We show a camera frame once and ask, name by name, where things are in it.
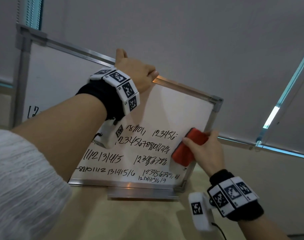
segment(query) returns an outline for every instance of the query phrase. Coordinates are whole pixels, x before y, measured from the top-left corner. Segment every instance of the aluminum frame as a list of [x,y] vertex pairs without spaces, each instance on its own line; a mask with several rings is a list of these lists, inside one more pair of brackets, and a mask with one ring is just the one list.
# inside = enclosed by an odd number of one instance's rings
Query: aluminum frame
[[[37,43],[42,46],[47,46],[50,48],[57,49],[62,52],[66,52],[68,54],[80,57],[82,59],[86,59],[92,61],[94,63],[98,63],[107,67],[114,67],[115,59],[102,55],[100,53],[91,51],[89,49],[81,48],[75,45],[72,45],[67,42],[61,42],[56,39],[51,39],[47,36],[46,33],[32,29],[30,27],[17,24],[17,34],[16,34],[16,48],[19,49],[20,55],[17,57],[17,64],[14,70],[14,96],[11,102],[11,111],[10,111],[10,127],[14,127],[22,123],[22,114],[23,114],[23,105],[25,100],[25,90],[27,85],[28,71],[29,71],[29,62],[30,62],[30,51],[31,44]],[[213,96],[202,91],[196,90],[194,88],[190,88],[186,85],[168,80],[162,76],[158,76],[154,81],[154,83],[162,85],[167,88],[174,89],[176,91],[197,97],[199,99],[203,99],[205,101],[209,101],[213,104],[213,110],[210,114],[209,120],[204,128],[205,131],[209,130],[215,120],[216,115],[220,111],[221,105],[223,103],[223,99],[217,96]],[[193,169],[195,167],[196,162],[190,163],[187,168],[187,172],[183,178],[181,185],[157,185],[157,184],[149,184],[149,183],[132,183],[132,182],[121,182],[121,181],[107,181],[107,180],[88,180],[88,179],[80,179],[80,178],[71,178],[69,181],[70,185],[74,186],[104,186],[104,187],[116,187],[113,190],[114,194],[116,193],[117,188],[124,189],[152,189],[152,190],[171,190],[175,192],[184,192],[186,183],[190,178]],[[172,194],[165,193],[164,199],[169,199],[170,197],[173,199]]]

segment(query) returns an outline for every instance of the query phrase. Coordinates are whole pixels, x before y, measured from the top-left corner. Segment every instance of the hand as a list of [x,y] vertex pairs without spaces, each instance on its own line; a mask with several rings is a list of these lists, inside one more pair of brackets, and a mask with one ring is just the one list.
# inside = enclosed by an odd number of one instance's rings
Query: hand
[[209,136],[209,139],[203,145],[198,145],[186,137],[182,141],[190,148],[201,168],[211,177],[214,173],[225,169],[224,155],[222,145],[218,141],[218,131],[214,130],[206,134]]
[[152,84],[152,81],[159,75],[153,65],[128,58],[124,49],[117,49],[115,67],[131,77],[140,93],[146,91]]

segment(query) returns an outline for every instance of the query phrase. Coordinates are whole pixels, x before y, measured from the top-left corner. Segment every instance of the black cable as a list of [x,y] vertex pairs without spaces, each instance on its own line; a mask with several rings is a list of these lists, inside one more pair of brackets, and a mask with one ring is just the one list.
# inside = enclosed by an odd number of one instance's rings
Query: black cable
[[217,227],[217,228],[221,231],[221,233],[222,233],[224,239],[226,240],[226,237],[225,237],[225,235],[224,235],[222,229],[221,229],[216,223],[214,223],[214,222],[212,222],[212,225],[215,226],[215,227]]

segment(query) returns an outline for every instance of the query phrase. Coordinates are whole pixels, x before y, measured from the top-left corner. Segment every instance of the sleeve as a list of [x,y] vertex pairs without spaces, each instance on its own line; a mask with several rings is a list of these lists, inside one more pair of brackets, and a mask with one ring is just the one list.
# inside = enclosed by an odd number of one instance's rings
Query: sleeve
[[0,130],[0,240],[44,237],[71,195],[38,149]]

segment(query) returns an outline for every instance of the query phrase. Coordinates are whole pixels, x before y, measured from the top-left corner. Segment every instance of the whiteboard stand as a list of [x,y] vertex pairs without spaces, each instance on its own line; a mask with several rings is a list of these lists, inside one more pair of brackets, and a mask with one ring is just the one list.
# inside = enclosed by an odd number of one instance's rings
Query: whiteboard stand
[[[108,56],[99,54],[97,52],[84,49],[66,42],[50,39],[46,33],[20,24],[17,24],[15,47],[19,49],[20,54],[17,57],[17,66],[14,71],[14,96],[11,102],[10,127],[14,127],[21,124],[23,121],[28,119],[29,116],[34,116],[38,112],[39,108],[37,109],[37,106],[35,106],[34,111],[36,112],[32,115],[28,114],[26,118],[27,99],[33,98],[33,101],[41,101],[40,103],[48,99],[49,103],[47,104],[47,106],[43,106],[41,110],[50,108],[51,106],[54,106],[68,99],[69,97],[73,96],[75,94],[75,91],[77,91],[82,86],[82,84],[85,83],[85,81],[89,76],[89,73],[92,72],[89,69],[87,69],[87,66],[92,68],[93,66],[98,66],[98,65],[100,65],[101,67],[102,66],[114,67],[114,62],[115,62],[113,58],[110,58]],[[42,56],[42,51],[48,52],[47,54],[54,54],[54,55],[52,57],[51,55],[50,57],[40,57]],[[53,69],[51,69],[51,67],[48,67],[50,61],[47,62],[47,60],[53,60],[55,56],[62,56],[64,58],[60,59],[57,62],[60,64],[59,66],[55,66]],[[36,66],[35,60],[37,59],[40,61],[38,61],[39,62],[37,64],[38,66],[34,67]],[[35,91],[36,87],[34,87],[34,90],[31,90],[31,86],[32,86],[31,84],[47,82],[48,87],[50,87],[51,89],[55,89],[57,85],[57,80],[51,80],[53,78],[51,75],[47,75],[46,77],[44,77],[44,79],[41,79],[42,74],[44,74],[44,71],[42,71],[42,67],[43,68],[45,67],[48,69],[47,71],[51,70],[52,72],[57,71],[58,69],[62,69],[63,71],[69,71],[70,69],[77,69],[75,71],[80,71],[80,72],[82,71],[86,73],[78,75],[77,80],[71,80],[71,77],[67,77],[67,76],[56,76],[57,79],[58,78],[63,79],[65,84],[66,81],[69,81],[68,83],[69,85],[71,85],[71,83],[74,82],[75,87],[73,87],[71,91],[63,90],[62,93],[66,92],[64,97],[60,97],[56,101],[51,101],[53,100],[53,96],[49,96],[49,98],[39,97],[41,96],[40,94],[44,92],[43,89],[47,89],[45,88],[45,86],[39,88],[38,91]],[[190,88],[188,86],[176,83],[174,81],[168,80],[160,76],[156,78],[153,82],[161,85],[162,87],[159,87],[160,89],[169,88],[170,91],[176,92],[177,94],[182,94],[181,96],[184,96],[184,98],[187,97],[187,95],[189,95],[188,97],[191,97],[191,99],[193,100],[197,98],[198,101],[200,101],[200,104],[201,102],[209,104],[208,107],[211,109],[208,112],[207,122],[204,121],[204,124],[206,123],[204,130],[205,131],[210,130],[216,115],[220,111],[221,105],[223,103],[222,98],[206,94],[202,91],[196,90],[194,88]],[[47,94],[57,95],[56,92],[47,93]],[[184,168],[186,172],[184,174],[184,177],[180,179],[179,185],[175,185],[175,184],[161,185],[154,183],[125,182],[121,180],[120,181],[93,180],[86,178],[83,179],[82,177],[78,177],[78,178],[72,177],[69,181],[69,184],[73,186],[87,185],[87,186],[108,187],[108,197],[111,199],[112,198],[148,198],[148,199],[173,200],[173,199],[178,199],[178,196],[176,195],[177,192],[185,191],[186,183],[193,172],[195,164],[196,162],[193,162],[187,168]]]

